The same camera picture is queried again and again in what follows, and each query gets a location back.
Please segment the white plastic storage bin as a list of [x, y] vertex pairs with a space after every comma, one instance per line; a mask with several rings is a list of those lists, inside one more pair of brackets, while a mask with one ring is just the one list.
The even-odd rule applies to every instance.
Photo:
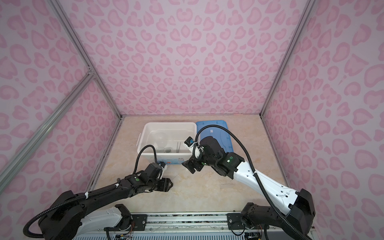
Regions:
[[137, 143], [137, 153], [152, 145], [156, 150], [157, 160], [168, 165], [177, 165], [192, 156], [192, 150], [185, 145], [185, 140], [195, 137], [197, 125], [193, 122], [152, 122], [144, 126]]

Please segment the clear glass beaker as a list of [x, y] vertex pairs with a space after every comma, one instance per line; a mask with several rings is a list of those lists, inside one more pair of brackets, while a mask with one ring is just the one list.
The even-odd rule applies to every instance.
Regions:
[[152, 139], [157, 148], [165, 148], [169, 141], [168, 135], [164, 132], [154, 132]]

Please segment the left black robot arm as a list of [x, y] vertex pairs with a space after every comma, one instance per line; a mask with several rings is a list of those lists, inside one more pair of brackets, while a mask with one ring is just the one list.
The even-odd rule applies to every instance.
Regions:
[[122, 204], [105, 210], [104, 207], [138, 194], [168, 192], [173, 183], [163, 177], [165, 164], [151, 163], [144, 171], [117, 179], [115, 184], [98, 190], [74, 194], [62, 193], [38, 221], [45, 240], [72, 240], [96, 230], [112, 228], [127, 230], [132, 215]]

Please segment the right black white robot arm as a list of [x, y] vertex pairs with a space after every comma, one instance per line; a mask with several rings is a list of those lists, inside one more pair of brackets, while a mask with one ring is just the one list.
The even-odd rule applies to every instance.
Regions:
[[192, 174], [204, 166], [211, 167], [220, 176], [238, 181], [263, 195], [268, 206], [248, 203], [240, 218], [247, 229], [257, 225], [281, 228], [295, 240], [308, 240], [316, 215], [313, 197], [305, 189], [296, 191], [257, 171], [240, 155], [226, 152], [219, 142], [208, 136], [199, 143], [188, 137], [184, 145], [192, 153], [183, 162]]

